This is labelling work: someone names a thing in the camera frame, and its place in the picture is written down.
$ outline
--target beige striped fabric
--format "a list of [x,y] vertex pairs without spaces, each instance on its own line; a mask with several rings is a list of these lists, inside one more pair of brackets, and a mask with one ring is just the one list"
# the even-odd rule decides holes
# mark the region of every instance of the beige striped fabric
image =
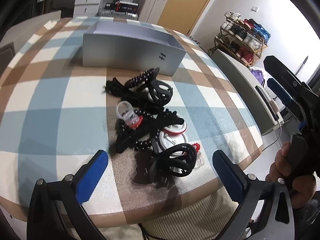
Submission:
[[237,208],[225,187],[170,215],[142,223],[146,231],[168,240],[213,239]]

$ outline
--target screw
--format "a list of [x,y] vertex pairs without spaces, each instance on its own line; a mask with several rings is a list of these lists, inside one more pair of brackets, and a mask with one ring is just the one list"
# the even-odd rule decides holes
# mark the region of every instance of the screw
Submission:
[[38,179],[36,183],[37,183],[37,185],[42,185],[43,179]]
[[278,179],[278,182],[279,182],[280,184],[284,184],[284,179],[279,178],[279,179]]
[[249,173],[248,174],[248,178],[251,179],[251,180],[255,180],[257,177],[256,177],[256,175],[254,175],[252,173]]
[[71,180],[73,179],[73,175],[72,175],[72,174],[69,174],[69,175],[65,176],[64,179],[65,179],[66,181],[71,181]]

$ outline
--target desk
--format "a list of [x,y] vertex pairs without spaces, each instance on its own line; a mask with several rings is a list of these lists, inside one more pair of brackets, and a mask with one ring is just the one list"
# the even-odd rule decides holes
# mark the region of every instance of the desk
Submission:
[[[119,98],[104,93],[106,79],[124,83],[137,71],[82,67],[83,33],[97,20],[126,21],[169,32],[186,49],[173,77],[166,106],[186,120],[190,142],[198,142],[204,166],[168,184],[147,184],[147,158],[127,149],[112,152]],[[37,179],[74,174],[98,149],[109,164],[90,200],[83,204],[99,228],[132,224],[174,212],[221,187],[212,154],[222,149],[245,169],[259,155],[257,126],[215,63],[185,35],[134,20],[64,18],[47,22],[15,55],[0,78],[0,204],[15,218],[26,212]]]

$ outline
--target suitcase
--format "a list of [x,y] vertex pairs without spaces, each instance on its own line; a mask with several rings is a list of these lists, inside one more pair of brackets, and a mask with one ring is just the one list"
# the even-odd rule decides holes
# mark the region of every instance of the suitcase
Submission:
[[141,22],[157,24],[168,0],[139,0],[139,17]]
[[136,13],[116,12],[115,10],[106,10],[106,9],[99,11],[97,13],[97,16],[138,20],[138,15]]

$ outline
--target door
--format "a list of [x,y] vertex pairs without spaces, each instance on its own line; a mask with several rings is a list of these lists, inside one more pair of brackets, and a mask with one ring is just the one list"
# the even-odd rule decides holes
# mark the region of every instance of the door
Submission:
[[188,34],[207,1],[168,0],[157,24]]

